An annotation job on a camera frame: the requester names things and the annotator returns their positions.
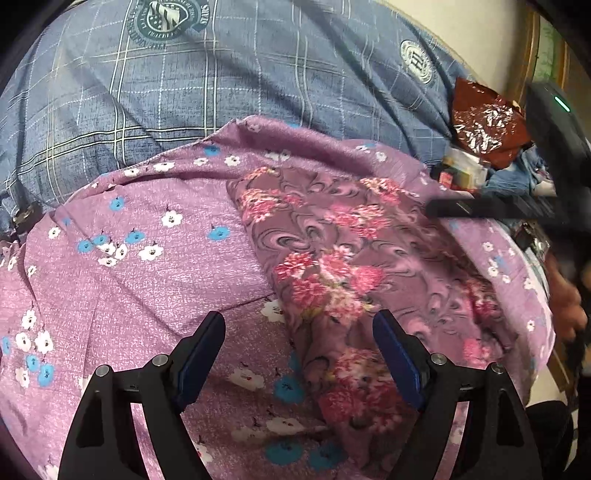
metal screw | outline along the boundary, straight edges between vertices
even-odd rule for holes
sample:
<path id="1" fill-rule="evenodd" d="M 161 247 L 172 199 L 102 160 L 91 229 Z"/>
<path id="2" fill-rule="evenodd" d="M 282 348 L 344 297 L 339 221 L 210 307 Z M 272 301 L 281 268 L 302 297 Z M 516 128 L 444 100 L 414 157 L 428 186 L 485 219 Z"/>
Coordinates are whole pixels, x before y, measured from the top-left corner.
<path id="1" fill-rule="evenodd" d="M 434 353 L 431 355 L 431 362 L 435 365 L 445 365 L 447 363 L 447 357 L 442 353 Z"/>
<path id="2" fill-rule="evenodd" d="M 499 375 L 505 373 L 505 368 L 501 364 L 498 364 L 496 362 L 492 364 L 491 369 L 494 373 Z"/>
<path id="3" fill-rule="evenodd" d="M 104 377 L 109 373 L 109 365 L 100 365 L 96 367 L 95 374 L 97 377 Z"/>
<path id="4" fill-rule="evenodd" d="M 163 366 L 166 362 L 168 362 L 168 355 L 164 355 L 163 353 L 161 353 L 160 355 L 156 355 L 152 359 L 152 363 L 157 367 Z"/>

purple fabric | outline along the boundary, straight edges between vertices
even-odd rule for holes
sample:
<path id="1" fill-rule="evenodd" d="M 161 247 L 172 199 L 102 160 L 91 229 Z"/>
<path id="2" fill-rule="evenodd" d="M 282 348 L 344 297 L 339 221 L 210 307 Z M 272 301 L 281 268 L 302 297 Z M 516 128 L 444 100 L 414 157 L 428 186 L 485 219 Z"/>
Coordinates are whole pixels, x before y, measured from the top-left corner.
<path id="1" fill-rule="evenodd" d="M 396 179 L 420 201 L 442 193 L 419 162 L 383 145 L 249 117 L 99 177 L 46 215 L 26 245 L 0 245 L 0 415 L 44 478 L 57 476 L 93 370 L 135 368 L 171 351 L 209 310 L 224 314 L 226 342 L 183 419 L 214 479 L 384 476 L 345 460 L 302 389 L 281 307 L 228 198 L 227 180 L 279 164 Z M 493 223 L 443 225 L 491 279 L 518 335 L 503 361 L 526 400 L 553 343 L 541 290 Z M 150 477 L 161 478 L 141 408 L 134 415 Z"/>
<path id="2" fill-rule="evenodd" d="M 228 191 L 282 302 L 306 385 L 358 465 L 399 450 L 416 418 L 377 353 L 375 313 L 389 309 L 456 365 L 486 368 L 513 350 L 517 334 L 490 282 L 421 213 L 421 194 L 391 179 L 269 167 Z"/>

black tool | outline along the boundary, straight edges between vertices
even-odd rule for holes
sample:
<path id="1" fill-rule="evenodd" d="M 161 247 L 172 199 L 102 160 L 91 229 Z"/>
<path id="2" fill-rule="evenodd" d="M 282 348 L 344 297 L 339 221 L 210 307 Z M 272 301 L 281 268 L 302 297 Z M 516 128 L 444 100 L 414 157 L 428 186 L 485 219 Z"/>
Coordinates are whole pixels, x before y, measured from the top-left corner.
<path id="1" fill-rule="evenodd" d="M 170 355 L 142 368 L 96 368 L 74 415 L 61 456 L 59 480 L 147 479 L 131 414 L 141 403 L 160 468 L 167 480 L 211 480 L 180 414 L 194 403 L 226 335 L 218 312 L 209 312 Z"/>
<path id="2" fill-rule="evenodd" d="M 374 338 L 403 399 L 420 416 L 388 480 L 433 480 L 458 402 L 468 401 L 454 480 L 541 480 L 525 409 L 505 368 L 459 367 L 430 354 L 389 310 L 374 317 Z"/>

crinkled plastic bag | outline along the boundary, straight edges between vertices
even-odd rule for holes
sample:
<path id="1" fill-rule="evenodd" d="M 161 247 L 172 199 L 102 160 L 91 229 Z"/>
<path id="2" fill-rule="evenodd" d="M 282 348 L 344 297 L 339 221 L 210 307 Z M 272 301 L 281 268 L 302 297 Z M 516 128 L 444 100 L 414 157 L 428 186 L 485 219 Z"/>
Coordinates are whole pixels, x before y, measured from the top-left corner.
<path id="1" fill-rule="evenodd" d="M 458 77 L 453 99 L 453 126 L 462 148 L 507 168 L 531 142 L 519 107 L 475 82 Z"/>

circular emblem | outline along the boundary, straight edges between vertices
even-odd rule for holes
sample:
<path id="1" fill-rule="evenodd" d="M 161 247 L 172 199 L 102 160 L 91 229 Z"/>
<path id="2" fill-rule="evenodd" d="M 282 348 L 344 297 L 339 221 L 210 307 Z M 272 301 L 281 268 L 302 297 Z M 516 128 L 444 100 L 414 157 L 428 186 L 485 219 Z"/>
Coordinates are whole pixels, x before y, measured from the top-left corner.
<path id="1" fill-rule="evenodd" d="M 129 16 L 129 36 L 144 47 L 164 48 L 188 28 L 203 30 L 209 23 L 207 0 L 140 0 Z"/>
<path id="2" fill-rule="evenodd" d="M 400 55 L 408 69 L 423 83 L 433 78 L 433 65 L 427 52 L 416 42 L 404 40 L 400 44 Z"/>

